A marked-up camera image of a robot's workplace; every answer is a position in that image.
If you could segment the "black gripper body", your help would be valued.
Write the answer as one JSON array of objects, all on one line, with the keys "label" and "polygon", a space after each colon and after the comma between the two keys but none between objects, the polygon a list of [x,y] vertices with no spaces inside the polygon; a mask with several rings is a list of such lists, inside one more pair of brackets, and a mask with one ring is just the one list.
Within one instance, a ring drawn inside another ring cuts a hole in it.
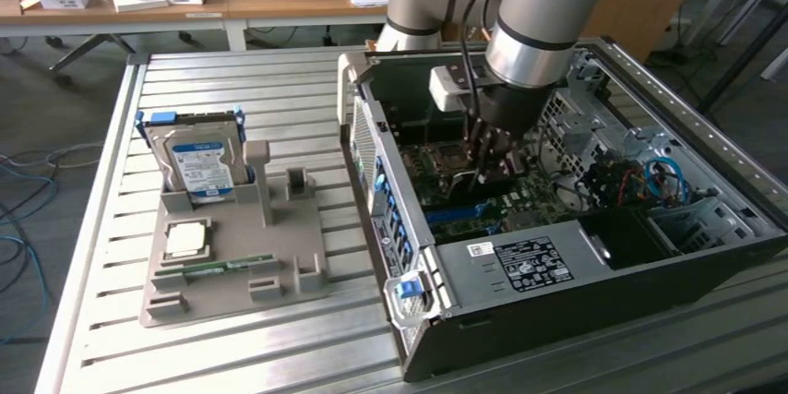
[{"label": "black gripper body", "polygon": [[523,135],[537,124],[552,91],[552,87],[485,86],[479,96],[481,120],[511,135]]}]

